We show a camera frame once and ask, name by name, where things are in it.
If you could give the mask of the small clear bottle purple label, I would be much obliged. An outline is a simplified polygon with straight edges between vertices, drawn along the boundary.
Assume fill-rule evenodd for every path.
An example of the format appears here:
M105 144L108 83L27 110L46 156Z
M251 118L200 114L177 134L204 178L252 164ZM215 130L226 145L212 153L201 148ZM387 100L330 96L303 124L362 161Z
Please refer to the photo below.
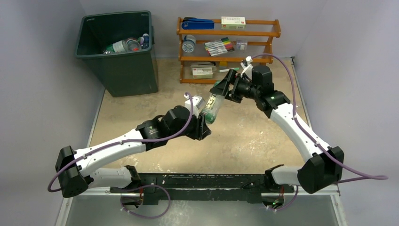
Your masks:
M140 38L138 38L141 49L147 49L149 47L149 41L150 36L147 33L144 33Z

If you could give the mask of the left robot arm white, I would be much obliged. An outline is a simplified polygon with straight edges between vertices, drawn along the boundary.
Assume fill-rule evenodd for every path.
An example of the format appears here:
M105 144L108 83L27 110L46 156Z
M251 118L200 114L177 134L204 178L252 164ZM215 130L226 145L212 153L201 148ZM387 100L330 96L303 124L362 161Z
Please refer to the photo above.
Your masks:
M117 187L128 192L140 188L133 167L105 169L104 166L124 157L147 152L177 137L201 141L211 134L205 115L195 115L183 106L175 106L165 115L144 121L135 129L102 144L74 150L70 145L58 154L56 175L48 185L49 192L60 191L64 198L77 196L90 188Z

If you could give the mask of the red label bottle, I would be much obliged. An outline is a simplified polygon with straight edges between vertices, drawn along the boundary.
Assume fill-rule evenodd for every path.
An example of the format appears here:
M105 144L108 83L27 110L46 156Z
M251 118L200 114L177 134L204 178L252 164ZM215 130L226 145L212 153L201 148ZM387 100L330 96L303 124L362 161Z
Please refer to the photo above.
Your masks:
M141 45L135 38L127 38L125 40L126 51L138 51L141 50Z

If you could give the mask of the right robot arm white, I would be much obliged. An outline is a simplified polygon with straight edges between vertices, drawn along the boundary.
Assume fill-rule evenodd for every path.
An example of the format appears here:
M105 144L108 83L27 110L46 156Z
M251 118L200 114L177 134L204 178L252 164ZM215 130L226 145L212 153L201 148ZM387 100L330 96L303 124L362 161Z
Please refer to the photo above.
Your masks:
M251 79L230 69L210 93L236 103L244 97L254 100L257 108L280 126L302 156L305 164L301 167L279 165L266 170L264 185L267 190L275 192L283 184L290 184L313 194L342 178L343 150L324 142L296 114L288 97L275 90L269 67L255 66Z

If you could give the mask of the green label bottle green cap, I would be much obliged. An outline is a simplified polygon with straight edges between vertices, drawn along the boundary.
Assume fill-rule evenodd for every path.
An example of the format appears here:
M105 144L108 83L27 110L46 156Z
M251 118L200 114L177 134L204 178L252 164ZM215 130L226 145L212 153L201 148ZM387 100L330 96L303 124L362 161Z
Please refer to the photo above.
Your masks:
M104 53L125 53L128 51L125 40L120 40L104 48Z

